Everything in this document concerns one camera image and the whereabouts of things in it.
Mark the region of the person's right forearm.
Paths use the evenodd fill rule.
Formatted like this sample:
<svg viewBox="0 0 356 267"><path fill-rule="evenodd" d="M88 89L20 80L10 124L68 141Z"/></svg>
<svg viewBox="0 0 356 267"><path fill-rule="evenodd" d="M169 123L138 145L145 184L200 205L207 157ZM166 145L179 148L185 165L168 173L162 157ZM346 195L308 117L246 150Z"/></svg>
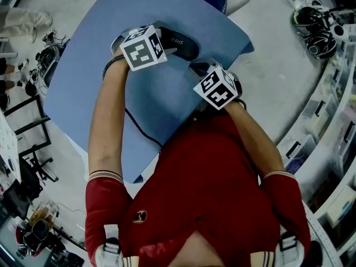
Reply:
<svg viewBox="0 0 356 267"><path fill-rule="evenodd" d="M284 170L281 155L275 144L259 124L237 102L224 107L235 124L243 145L263 180L273 175L292 177Z"/></svg>

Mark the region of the black red helmet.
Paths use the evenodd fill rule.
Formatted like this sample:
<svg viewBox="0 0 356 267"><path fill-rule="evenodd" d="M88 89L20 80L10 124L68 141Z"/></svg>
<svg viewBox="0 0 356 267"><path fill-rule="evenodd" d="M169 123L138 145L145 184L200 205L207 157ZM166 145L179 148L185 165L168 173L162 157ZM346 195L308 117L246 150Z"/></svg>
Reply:
<svg viewBox="0 0 356 267"><path fill-rule="evenodd" d="M33 225L22 221L17 225L15 232L18 245L16 255L20 259L26 256L36 257L43 249L53 245L54 238L46 220L39 219Z"/></svg>

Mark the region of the white round device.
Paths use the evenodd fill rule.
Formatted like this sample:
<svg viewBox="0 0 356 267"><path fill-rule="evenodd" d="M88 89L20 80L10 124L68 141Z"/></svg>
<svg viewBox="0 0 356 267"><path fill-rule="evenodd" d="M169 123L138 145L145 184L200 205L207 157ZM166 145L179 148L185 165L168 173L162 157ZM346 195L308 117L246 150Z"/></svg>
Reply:
<svg viewBox="0 0 356 267"><path fill-rule="evenodd" d="M330 27L330 31L337 42L346 42L349 40L349 33L339 24Z"/></svg>

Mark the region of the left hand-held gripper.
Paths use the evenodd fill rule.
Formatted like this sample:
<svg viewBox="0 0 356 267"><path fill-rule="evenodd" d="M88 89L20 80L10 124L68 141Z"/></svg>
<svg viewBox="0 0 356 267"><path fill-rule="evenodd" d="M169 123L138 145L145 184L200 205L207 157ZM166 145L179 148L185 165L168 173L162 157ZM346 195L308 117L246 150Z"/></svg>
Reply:
<svg viewBox="0 0 356 267"><path fill-rule="evenodd" d="M111 44L111 52L122 51L132 71L167 61L167 56L176 55L177 48L163 49L160 38L167 36L167 28L159 23L125 30Z"/></svg>

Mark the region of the black office chair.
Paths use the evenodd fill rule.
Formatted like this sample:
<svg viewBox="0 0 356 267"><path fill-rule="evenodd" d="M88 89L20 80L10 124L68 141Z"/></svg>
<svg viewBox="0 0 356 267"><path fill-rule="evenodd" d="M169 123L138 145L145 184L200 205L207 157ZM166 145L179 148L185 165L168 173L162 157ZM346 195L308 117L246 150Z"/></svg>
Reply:
<svg viewBox="0 0 356 267"><path fill-rule="evenodd" d="M1 203L9 212L11 217L20 217L25 219L28 214L29 207L33 204L33 200L38 198L43 191L40 182L51 180L57 182L57 176L50 176L44 170L44 166L53 162L53 158L46 159L40 163L35 152L33 157L24 159L19 158L19 171L21 180L15 179L9 188L5 189L1 197Z"/></svg>

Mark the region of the person's left forearm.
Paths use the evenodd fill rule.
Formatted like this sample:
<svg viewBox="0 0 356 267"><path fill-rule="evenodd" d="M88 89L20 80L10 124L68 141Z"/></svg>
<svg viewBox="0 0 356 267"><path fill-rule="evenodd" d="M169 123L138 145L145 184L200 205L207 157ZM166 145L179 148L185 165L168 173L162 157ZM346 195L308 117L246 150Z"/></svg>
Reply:
<svg viewBox="0 0 356 267"><path fill-rule="evenodd" d="M92 116L88 139L88 170L112 172L122 179L122 137L125 118L125 86L129 66L118 52L106 65Z"/></svg>

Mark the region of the grey perforated chair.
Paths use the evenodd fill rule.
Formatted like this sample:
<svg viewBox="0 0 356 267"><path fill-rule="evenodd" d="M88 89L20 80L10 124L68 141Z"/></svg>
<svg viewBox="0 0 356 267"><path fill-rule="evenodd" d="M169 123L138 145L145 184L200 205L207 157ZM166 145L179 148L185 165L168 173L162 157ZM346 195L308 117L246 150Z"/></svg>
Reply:
<svg viewBox="0 0 356 267"><path fill-rule="evenodd" d="M52 81L52 77L54 75L54 72L56 70L56 67L58 65L59 61L57 60L54 60L49 66L48 68L46 69L46 71L44 72L43 74L43 80L44 80L44 83L47 87L50 86L50 83Z"/></svg>

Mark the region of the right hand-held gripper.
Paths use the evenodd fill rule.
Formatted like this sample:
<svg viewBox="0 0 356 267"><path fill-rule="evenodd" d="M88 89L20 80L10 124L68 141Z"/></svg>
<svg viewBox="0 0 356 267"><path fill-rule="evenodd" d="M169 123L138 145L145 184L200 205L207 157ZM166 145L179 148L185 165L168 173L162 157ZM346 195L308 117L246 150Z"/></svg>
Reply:
<svg viewBox="0 0 356 267"><path fill-rule="evenodd" d="M196 60L189 67L202 79L193 90L217 110L242 95L236 74L223 69L213 58Z"/></svg>

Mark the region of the person's red shirt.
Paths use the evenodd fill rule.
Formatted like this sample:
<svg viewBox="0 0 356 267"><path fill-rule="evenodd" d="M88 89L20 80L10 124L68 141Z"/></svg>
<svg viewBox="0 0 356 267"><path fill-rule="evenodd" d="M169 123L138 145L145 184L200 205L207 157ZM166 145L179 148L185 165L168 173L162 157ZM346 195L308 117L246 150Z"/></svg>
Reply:
<svg viewBox="0 0 356 267"><path fill-rule="evenodd" d="M194 121L161 151L136 196L110 170L96 170L86 187L85 246L90 262L118 226L124 258L138 267L167 267L195 232L226 267L273 265L285 254L282 229L306 256L311 239L299 186L284 171L263 180L229 116Z"/></svg>

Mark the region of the black glasses case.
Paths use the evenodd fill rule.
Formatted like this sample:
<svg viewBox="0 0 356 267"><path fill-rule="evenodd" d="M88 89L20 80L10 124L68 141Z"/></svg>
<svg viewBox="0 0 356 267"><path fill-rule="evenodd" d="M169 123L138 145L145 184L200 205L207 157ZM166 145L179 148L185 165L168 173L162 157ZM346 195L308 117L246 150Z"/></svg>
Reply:
<svg viewBox="0 0 356 267"><path fill-rule="evenodd" d="M167 36L160 38L163 49L177 48L177 57L186 61L192 61L199 55L198 44L188 36L167 28Z"/></svg>

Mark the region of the blue table mat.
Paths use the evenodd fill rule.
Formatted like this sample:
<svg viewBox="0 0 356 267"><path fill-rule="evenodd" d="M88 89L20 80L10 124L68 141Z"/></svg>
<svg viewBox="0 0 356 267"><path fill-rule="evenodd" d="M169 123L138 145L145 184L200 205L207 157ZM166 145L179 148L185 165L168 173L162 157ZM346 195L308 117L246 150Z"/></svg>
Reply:
<svg viewBox="0 0 356 267"><path fill-rule="evenodd" d="M192 38L201 59L229 68L253 51L248 35L204 0L97 0L71 37L52 77L44 111L78 146L87 149L91 118L111 59L112 42L125 30L162 22ZM189 63L170 55L159 65L130 72L122 145L123 178L129 183L200 102Z"/></svg>

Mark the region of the white storage shelf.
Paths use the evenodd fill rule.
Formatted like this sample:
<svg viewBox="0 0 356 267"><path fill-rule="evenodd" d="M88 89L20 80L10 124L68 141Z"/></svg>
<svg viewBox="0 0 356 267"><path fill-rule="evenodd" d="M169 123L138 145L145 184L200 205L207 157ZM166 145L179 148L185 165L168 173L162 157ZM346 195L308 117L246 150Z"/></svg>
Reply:
<svg viewBox="0 0 356 267"><path fill-rule="evenodd" d="M296 178L323 267L343 267L356 246L356 42L330 59L301 114L278 143Z"/></svg>

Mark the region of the black white helmet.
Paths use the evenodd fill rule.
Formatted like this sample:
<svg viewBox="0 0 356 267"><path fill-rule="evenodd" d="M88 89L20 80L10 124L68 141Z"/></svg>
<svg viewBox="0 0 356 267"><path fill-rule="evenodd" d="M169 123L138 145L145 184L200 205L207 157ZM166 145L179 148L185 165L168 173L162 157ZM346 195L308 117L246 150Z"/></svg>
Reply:
<svg viewBox="0 0 356 267"><path fill-rule="evenodd" d="M332 33L326 30L320 31L305 40L308 52L316 59L331 58L337 50L337 42Z"/></svg>

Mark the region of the white table with black frame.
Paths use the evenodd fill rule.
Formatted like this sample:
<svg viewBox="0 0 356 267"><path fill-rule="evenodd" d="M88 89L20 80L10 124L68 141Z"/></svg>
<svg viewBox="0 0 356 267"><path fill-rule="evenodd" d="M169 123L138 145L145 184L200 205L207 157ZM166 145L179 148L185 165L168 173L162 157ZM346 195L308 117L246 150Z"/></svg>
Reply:
<svg viewBox="0 0 356 267"><path fill-rule="evenodd" d="M22 107L25 107L31 102L35 102L37 104L38 112L41 118L19 128L16 131L13 131L10 125L8 124L6 117L14 113L15 111L21 109ZM51 144L51 140L46 127L46 122L48 122L49 120L50 118L45 114L43 110L41 98L39 95L30 97L29 99L13 106L5 112L0 109L0 160L1 163L4 164L5 169L8 169L10 173L14 175L15 179L19 182L21 182L19 161L20 157L36 152L37 150L40 150ZM34 147L19 153L17 136L36 126L42 127L43 133L46 137L46 141L42 144L35 145Z"/></svg>

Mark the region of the black green helmet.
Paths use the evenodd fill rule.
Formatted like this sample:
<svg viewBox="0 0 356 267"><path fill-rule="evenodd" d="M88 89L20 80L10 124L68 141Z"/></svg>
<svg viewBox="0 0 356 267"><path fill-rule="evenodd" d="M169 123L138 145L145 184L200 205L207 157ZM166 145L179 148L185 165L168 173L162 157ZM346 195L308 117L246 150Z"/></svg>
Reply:
<svg viewBox="0 0 356 267"><path fill-rule="evenodd" d="M312 7L297 9L291 16L291 23L302 36L316 34L324 29L323 14Z"/></svg>

